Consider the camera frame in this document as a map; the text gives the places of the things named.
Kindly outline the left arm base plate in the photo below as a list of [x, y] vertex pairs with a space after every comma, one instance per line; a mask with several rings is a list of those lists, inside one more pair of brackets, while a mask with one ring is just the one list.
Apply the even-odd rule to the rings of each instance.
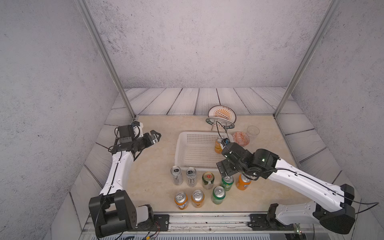
[[167, 232], [169, 230], [170, 215], [155, 214], [154, 219], [149, 223], [140, 223], [134, 228], [137, 232]]

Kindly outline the white plastic basket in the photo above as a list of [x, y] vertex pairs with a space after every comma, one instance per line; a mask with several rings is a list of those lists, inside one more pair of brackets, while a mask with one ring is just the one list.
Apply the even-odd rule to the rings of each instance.
[[199, 171], [217, 168], [217, 162], [225, 159], [215, 152], [215, 143], [219, 138], [233, 137], [223, 132], [182, 132], [179, 134], [175, 152], [175, 165], [183, 170], [193, 167]]

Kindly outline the small orange can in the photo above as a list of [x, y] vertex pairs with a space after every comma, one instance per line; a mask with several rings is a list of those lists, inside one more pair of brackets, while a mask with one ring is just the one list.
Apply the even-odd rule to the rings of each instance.
[[205, 194], [202, 190], [194, 190], [191, 196], [192, 205], [195, 208], [201, 208], [205, 201]]

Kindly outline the green Sprite can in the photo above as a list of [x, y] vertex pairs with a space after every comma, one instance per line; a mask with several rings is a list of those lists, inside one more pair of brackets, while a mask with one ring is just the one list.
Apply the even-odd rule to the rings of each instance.
[[225, 176], [222, 178], [221, 187], [224, 188], [226, 192], [228, 192], [234, 183], [234, 178], [232, 176]]

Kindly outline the orange Fanta can back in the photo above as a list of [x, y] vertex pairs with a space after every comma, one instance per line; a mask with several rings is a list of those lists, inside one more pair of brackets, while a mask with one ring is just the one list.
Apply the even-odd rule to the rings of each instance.
[[174, 200], [180, 210], [184, 210], [188, 206], [188, 195], [185, 192], [177, 192]]

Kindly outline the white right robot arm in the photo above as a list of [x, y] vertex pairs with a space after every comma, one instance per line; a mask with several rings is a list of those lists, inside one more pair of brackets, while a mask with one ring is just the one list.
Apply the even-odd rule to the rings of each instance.
[[348, 184], [333, 185], [289, 164], [278, 155], [258, 149], [249, 152], [237, 143], [221, 141], [224, 160], [217, 163], [222, 177], [240, 173], [248, 180], [259, 178], [285, 185], [311, 199], [298, 205], [271, 204], [267, 214], [251, 228], [282, 230], [294, 224], [314, 224], [336, 234], [347, 235], [356, 221], [352, 202], [355, 190]]

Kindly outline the orange fanta can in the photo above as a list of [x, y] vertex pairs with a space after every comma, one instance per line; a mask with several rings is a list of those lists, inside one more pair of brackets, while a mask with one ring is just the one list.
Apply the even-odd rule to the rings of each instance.
[[241, 190], [241, 191], [244, 191], [248, 188], [248, 186], [251, 184], [251, 181], [249, 178], [247, 178], [245, 175], [243, 174], [240, 174], [239, 175], [239, 178], [238, 178], [238, 181], [236, 183], [236, 187]]
[[174, 200], [180, 210], [184, 210], [188, 206], [188, 195], [185, 192], [177, 192]]

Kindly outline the orange Fanta can front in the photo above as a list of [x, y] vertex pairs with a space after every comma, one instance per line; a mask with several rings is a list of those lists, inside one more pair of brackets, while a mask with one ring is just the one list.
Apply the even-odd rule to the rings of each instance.
[[249, 178], [247, 178], [245, 175], [243, 174], [240, 174], [239, 175], [239, 178], [238, 178], [238, 181], [236, 183], [236, 187], [241, 190], [241, 191], [244, 191], [248, 188], [248, 186], [251, 184], [251, 181]]

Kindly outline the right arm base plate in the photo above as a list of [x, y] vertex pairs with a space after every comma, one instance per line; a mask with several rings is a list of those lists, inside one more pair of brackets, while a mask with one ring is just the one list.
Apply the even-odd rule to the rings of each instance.
[[248, 227], [253, 231], [293, 231], [293, 224], [283, 225], [271, 214], [250, 214]]

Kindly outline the white Monster can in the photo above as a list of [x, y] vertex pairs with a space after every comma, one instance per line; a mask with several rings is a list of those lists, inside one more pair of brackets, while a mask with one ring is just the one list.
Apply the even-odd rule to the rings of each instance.
[[183, 183], [184, 180], [183, 180], [182, 170], [179, 166], [173, 166], [171, 168], [171, 175], [173, 178], [173, 183], [176, 186], [179, 186]]
[[195, 187], [197, 184], [197, 171], [193, 167], [189, 167], [186, 170], [187, 184], [189, 187]]

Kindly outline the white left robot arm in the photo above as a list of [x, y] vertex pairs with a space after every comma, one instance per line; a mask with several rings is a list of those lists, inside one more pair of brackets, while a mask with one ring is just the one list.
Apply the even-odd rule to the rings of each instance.
[[158, 143], [161, 134], [143, 132], [143, 124], [134, 121], [115, 129], [114, 145], [108, 151], [112, 166], [106, 183], [97, 197], [89, 201], [89, 210], [98, 239], [142, 228], [151, 231], [155, 217], [150, 205], [136, 207], [130, 199], [128, 177], [133, 163], [144, 149]]

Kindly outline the green gold-top can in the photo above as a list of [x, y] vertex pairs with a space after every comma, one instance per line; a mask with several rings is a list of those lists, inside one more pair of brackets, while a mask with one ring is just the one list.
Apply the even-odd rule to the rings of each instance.
[[205, 172], [202, 175], [202, 185], [205, 189], [209, 190], [214, 186], [215, 176], [212, 172]]

